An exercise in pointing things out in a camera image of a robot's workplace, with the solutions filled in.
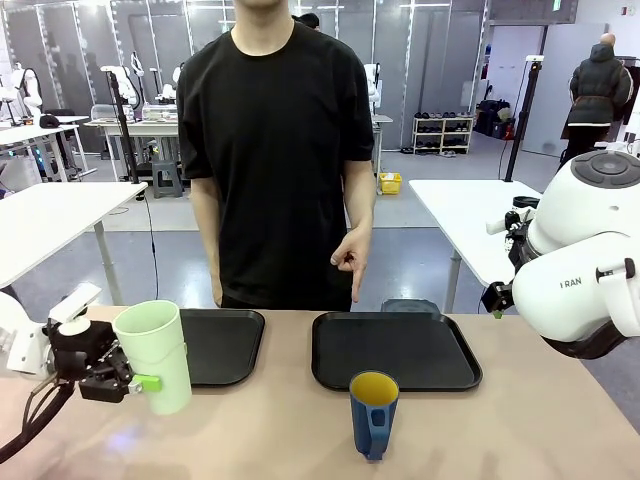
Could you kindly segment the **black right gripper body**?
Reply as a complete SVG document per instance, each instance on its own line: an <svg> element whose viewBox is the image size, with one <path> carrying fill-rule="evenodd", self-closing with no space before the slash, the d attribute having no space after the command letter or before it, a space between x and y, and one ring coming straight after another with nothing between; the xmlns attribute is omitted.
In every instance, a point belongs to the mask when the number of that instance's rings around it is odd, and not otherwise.
<svg viewBox="0 0 640 480"><path fill-rule="evenodd" d="M491 283L481 296L481 302L488 313L502 314L505 310L514 306L512 283Z"/></svg>

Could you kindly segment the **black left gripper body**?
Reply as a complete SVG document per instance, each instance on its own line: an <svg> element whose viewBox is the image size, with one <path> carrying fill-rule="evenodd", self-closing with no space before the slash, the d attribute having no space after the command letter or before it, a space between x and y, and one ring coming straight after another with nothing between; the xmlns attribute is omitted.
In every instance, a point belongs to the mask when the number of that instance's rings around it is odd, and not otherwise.
<svg viewBox="0 0 640 480"><path fill-rule="evenodd" d="M76 326L50 325L49 341L57 376L66 381L82 380L115 340L109 322L82 320Z"/></svg>

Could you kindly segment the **person's left hand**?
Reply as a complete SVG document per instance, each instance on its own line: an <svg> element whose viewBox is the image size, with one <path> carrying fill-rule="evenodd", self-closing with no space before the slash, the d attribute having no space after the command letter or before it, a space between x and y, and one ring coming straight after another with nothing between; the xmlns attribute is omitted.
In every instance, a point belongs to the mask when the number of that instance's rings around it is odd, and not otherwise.
<svg viewBox="0 0 640 480"><path fill-rule="evenodd" d="M358 302L362 281L368 265L372 237L370 224L359 225L350 230L331 255L330 262L340 271L352 274L351 298Z"/></svg>

